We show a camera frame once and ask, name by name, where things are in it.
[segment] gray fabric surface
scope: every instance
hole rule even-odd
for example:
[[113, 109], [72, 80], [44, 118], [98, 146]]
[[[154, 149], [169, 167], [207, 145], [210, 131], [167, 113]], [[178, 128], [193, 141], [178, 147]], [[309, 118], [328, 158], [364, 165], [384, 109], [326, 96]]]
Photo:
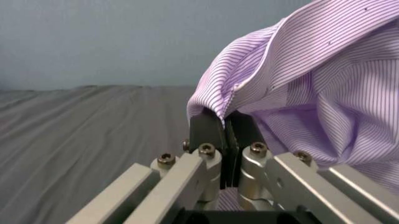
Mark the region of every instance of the gray fabric surface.
[[133, 163], [182, 154], [193, 91], [0, 92], [0, 223], [63, 223]]

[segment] metal linkage arm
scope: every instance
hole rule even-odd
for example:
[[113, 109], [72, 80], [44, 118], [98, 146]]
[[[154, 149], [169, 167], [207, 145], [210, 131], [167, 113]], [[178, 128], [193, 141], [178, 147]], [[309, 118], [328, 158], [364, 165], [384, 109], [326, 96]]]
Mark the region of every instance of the metal linkage arm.
[[181, 210], [216, 207], [221, 154], [212, 144], [180, 159], [163, 154], [151, 168], [133, 164], [68, 223], [168, 224]]

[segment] striped fabric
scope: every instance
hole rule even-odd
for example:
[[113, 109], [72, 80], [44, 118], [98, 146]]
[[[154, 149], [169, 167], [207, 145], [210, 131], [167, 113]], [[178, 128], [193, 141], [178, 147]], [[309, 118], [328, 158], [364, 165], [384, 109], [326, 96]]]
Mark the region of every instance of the striped fabric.
[[[399, 1], [318, 0], [229, 44], [188, 102], [251, 114], [275, 153], [346, 163], [399, 194]], [[223, 208], [234, 207], [222, 195]]]

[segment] wrinkled sheet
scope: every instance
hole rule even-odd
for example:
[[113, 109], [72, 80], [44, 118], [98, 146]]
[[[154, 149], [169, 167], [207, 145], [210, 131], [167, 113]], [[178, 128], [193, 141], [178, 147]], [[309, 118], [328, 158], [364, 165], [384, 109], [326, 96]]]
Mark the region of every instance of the wrinkled sheet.
[[193, 92], [0, 91], [0, 223], [64, 223], [133, 163], [181, 155]]

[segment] metal joint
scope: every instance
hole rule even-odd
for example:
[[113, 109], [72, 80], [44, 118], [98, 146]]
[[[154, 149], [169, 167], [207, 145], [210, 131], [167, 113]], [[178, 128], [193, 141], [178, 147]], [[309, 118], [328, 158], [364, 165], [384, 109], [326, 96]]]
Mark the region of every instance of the metal joint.
[[198, 152], [200, 155], [206, 155], [209, 157], [214, 157], [215, 151], [215, 146], [213, 146], [211, 143], [203, 143], [198, 148]]
[[252, 155], [260, 158], [265, 157], [268, 150], [267, 146], [261, 142], [252, 143], [250, 149]]
[[176, 162], [175, 155], [171, 153], [164, 153], [158, 157], [157, 163], [160, 168], [171, 168]]
[[306, 164], [307, 166], [310, 167], [310, 165], [312, 163], [312, 156], [309, 153], [307, 153], [305, 151], [298, 150], [294, 153], [294, 156], [297, 157], [304, 164]]

